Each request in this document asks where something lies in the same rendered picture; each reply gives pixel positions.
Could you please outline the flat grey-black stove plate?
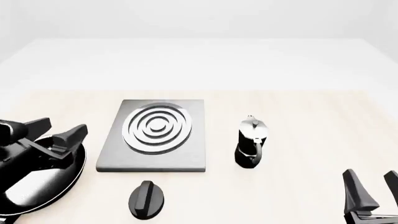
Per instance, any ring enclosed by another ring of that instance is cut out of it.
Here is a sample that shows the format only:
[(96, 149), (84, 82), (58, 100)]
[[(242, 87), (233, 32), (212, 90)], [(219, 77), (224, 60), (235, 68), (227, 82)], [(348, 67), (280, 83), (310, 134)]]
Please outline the flat grey-black stove plate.
[(206, 171), (205, 102), (122, 100), (96, 170)]

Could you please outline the round black stove knob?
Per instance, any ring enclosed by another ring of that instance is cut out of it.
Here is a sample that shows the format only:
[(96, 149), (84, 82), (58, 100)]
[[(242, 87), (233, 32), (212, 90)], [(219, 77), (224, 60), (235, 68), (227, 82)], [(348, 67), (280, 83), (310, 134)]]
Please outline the round black stove knob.
[(144, 180), (129, 196), (128, 209), (138, 220), (150, 220), (163, 209), (163, 190), (151, 180)]

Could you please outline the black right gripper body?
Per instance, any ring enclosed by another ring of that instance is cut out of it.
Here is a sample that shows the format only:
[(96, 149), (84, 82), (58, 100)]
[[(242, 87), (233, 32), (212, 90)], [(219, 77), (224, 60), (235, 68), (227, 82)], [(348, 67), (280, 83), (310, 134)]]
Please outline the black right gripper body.
[(398, 224), (398, 215), (374, 215), (377, 207), (346, 207), (346, 224)]

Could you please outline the black and silver moka pot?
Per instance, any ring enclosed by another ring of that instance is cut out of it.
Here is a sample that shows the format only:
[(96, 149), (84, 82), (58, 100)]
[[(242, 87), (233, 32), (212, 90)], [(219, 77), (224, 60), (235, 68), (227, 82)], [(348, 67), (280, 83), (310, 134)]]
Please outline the black and silver moka pot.
[(238, 143), (234, 152), (235, 162), (245, 169), (258, 166), (268, 137), (269, 128), (264, 122), (248, 115), (239, 125)]

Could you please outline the black frying pan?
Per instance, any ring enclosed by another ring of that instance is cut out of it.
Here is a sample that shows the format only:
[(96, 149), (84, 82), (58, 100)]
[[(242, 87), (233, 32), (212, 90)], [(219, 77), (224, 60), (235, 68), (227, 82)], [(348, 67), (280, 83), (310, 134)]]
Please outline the black frying pan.
[(14, 224), (22, 215), (48, 207), (63, 197), (80, 178), (86, 163), (83, 145), (67, 169), (17, 171), (0, 175), (0, 224)]

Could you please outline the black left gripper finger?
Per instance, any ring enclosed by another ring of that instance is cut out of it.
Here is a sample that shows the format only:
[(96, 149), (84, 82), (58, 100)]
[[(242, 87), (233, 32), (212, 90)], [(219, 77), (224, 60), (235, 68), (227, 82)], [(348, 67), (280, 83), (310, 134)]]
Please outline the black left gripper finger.
[(88, 128), (85, 124), (79, 124), (71, 130), (52, 136), (52, 152), (58, 157), (66, 157), (75, 152), (88, 134)]
[(28, 121), (24, 123), (24, 125), (27, 127), (27, 136), (25, 138), (30, 141), (35, 141), (48, 132), (50, 128), (52, 128), (50, 118), (41, 118), (34, 121)]

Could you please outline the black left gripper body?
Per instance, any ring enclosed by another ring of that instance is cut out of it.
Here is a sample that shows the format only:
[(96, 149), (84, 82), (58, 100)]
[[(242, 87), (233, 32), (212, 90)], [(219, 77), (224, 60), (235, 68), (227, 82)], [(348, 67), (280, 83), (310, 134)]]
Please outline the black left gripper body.
[(60, 160), (36, 149), (31, 143), (24, 143), (23, 140), (17, 143), (32, 155), (33, 169), (67, 169), (73, 165), (73, 154)]

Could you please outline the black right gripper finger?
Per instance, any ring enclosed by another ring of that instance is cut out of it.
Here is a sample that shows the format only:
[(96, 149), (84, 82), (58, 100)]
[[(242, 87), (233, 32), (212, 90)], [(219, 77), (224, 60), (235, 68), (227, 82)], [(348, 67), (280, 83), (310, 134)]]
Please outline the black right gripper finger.
[(380, 207), (364, 188), (353, 169), (347, 169), (342, 176), (345, 187), (344, 214), (349, 214), (349, 212), (369, 213)]
[(394, 170), (391, 170), (384, 175), (384, 180), (398, 207), (398, 173)]

